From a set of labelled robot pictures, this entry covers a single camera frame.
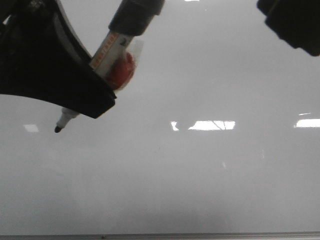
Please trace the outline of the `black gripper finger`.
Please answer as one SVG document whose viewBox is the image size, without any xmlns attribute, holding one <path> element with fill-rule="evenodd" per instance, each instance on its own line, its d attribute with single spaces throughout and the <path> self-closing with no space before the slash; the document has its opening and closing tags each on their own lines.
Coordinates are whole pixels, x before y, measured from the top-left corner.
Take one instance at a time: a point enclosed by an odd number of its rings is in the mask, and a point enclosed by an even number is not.
<svg viewBox="0 0 320 240">
<path fill-rule="evenodd" d="M 111 88 L 58 0 L 0 3 L 0 92 L 56 104 L 91 118 L 115 105 Z"/>
</svg>

